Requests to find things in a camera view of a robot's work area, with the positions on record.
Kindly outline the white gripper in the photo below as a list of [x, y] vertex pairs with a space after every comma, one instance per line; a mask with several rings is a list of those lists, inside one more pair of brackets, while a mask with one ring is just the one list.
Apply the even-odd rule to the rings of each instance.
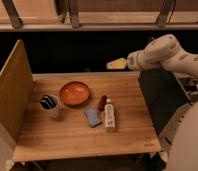
[[140, 60], [139, 60], [139, 58], [141, 57], [142, 53], [143, 53], [142, 50], [131, 52], [127, 56], [127, 62], [126, 62], [125, 58], [119, 58], [119, 59], [113, 60], [111, 62], [108, 62], [106, 64], [106, 68], [108, 70], [123, 70], [123, 69], [126, 68], [126, 64], [127, 64], [127, 67], [130, 70], [133, 70], [133, 71], [144, 70], [144, 67], [140, 63]]

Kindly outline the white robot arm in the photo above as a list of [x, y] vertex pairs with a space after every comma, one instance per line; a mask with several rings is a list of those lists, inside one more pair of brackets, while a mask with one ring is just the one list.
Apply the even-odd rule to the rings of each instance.
[[[173, 34], [166, 34], [144, 49], [106, 64], [109, 70], [126, 67], [133, 71], [162, 67], [198, 79], [198, 54], [187, 52]], [[198, 171], [198, 101], [186, 112], [176, 131], [164, 171]]]

